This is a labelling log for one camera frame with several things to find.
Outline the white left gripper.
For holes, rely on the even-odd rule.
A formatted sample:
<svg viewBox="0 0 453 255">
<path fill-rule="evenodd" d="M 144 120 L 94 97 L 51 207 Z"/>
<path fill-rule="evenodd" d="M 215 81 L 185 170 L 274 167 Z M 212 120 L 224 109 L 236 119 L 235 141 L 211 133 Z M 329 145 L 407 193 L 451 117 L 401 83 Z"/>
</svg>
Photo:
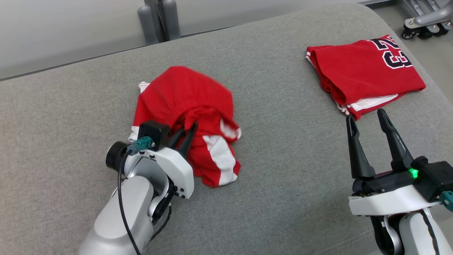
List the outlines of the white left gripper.
<svg viewBox="0 0 453 255">
<path fill-rule="evenodd" d="M 168 139 L 167 147 L 158 151 L 146 149 L 126 158 L 126 177 L 141 179 L 151 192 L 143 205 L 152 225 L 159 223 L 173 197 L 188 199 L 194 192 L 194 173 L 186 158 L 197 128 L 198 122 L 188 131 L 182 127 Z"/>
</svg>

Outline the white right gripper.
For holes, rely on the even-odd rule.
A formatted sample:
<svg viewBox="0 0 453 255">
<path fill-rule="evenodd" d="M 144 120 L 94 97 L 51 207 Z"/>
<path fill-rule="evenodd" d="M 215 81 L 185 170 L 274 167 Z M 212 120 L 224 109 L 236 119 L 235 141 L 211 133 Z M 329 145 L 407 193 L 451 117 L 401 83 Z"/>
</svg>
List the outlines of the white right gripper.
<svg viewBox="0 0 453 255">
<path fill-rule="evenodd" d="M 400 173 L 379 177 L 382 181 L 389 180 L 389 187 L 393 190 L 382 188 L 377 192 L 350 196 L 351 213 L 369 217 L 381 254 L 440 255 L 441 230 L 430 212 L 430 208 L 440 202 L 428 202 L 413 186 L 420 175 L 417 170 L 410 169 L 414 160 L 411 153 L 386 111 L 379 108 L 377 115 L 387 137 L 391 169 Z M 360 132 L 353 116 L 346 117 L 346 127 L 352 178 L 373 178 L 375 169 L 361 146 Z"/>
</svg>

